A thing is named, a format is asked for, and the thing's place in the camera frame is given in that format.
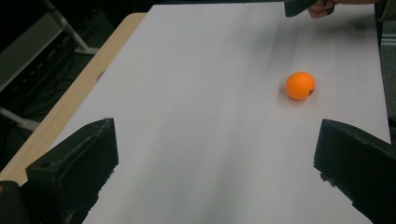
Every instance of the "wooden strip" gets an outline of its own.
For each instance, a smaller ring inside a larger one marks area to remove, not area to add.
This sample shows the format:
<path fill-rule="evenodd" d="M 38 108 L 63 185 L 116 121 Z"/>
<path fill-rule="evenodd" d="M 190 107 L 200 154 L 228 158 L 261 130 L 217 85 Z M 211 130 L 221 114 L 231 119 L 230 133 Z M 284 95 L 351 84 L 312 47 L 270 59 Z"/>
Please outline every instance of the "wooden strip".
<path fill-rule="evenodd" d="M 134 13 L 124 19 L 3 169 L 0 180 L 13 180 L 19 185 L 26 181 L 25 168 L 50 149 L 56 137 L 96 84 L 97 79 L 106 71 L 145 16 L 146 13 Z"/>

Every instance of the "hand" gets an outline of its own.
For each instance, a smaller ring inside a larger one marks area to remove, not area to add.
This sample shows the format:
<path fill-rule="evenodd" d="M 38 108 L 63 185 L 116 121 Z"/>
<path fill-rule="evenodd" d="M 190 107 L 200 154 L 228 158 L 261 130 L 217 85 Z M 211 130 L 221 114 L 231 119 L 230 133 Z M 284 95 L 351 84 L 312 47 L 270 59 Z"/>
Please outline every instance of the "hand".
<path fill-rule="evenodd" d="M 319 0 L 316 4 L 308 9 L 308 13 L 313 19 L 317 19 L 327 16 L 327 9 L 332 8 L 337 4 L 364 5 L 376 2 L 379 2 L 379 0 L 329 0 L 325 5 L 322 0 Z"/>

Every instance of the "white table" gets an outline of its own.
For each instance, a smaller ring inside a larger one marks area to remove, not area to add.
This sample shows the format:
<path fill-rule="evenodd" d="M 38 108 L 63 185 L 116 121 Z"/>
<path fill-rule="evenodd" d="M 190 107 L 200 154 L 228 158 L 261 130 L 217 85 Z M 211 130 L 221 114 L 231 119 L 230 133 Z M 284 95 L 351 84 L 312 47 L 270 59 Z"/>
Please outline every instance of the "white table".
<path fill-rule="evenodd" d="M 302 102 L 283 90 L 299 70 Z M 84 223 L 371 223 L 313 159 L 322 119 L 389 142 L 373 6 L 156 6 L 56 144 L 108 117 L 120 165 Z"/>

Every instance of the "floor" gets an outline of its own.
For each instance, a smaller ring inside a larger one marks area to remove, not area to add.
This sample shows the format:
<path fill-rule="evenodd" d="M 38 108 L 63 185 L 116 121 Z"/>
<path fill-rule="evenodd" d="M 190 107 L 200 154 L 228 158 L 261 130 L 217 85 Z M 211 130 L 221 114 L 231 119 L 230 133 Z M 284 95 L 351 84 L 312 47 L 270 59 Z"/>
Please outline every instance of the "floor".
<path fill-rule="evenodd" d="M 114 31 L 100 9 L 93 16 L 76 28 L 85 42 L 92 48 L 100 48 Z M 384 24 L 384 34 L 396 34 L 396 22 Z M 27 119 L 41 121 L 71 85 L 92 56 L 76 54 L 75 47 L 69 39 L 61 47 L 64 59 L 58 66 L 50 64 L 47 68 L 52 73 L 51 80 L 45 88 L 24 108 L 21 115 Z M 382 46 L 380 51 L 381 68 L 389 116 L 396 117 L 396 46 Z M 0 136 L 0 170 L 4 168 L 14 153 L 22 146 L 31 134 L 13 122 L 5 125 L 5 134 Z M 390 128 L 392 144 L 396 141 L 396 129 Z"/>

